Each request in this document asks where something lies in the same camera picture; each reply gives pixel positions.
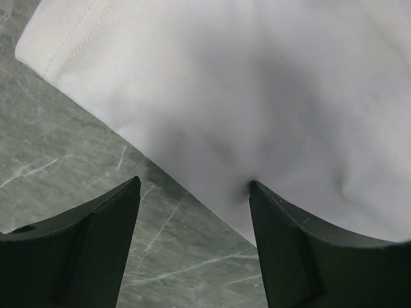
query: fabric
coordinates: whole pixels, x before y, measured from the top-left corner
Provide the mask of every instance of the fabric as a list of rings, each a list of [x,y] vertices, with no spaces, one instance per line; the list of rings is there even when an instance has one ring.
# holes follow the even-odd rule
[[[17,59],[255,244],[248,185],[411,238],[411,2],[43,0]]]

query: garment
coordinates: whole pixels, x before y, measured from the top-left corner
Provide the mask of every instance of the garment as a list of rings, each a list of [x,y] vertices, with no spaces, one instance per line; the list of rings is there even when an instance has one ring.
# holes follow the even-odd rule
[[[257,180],[411,238],[411,4],[42,0],[15,55],[255,244]]]

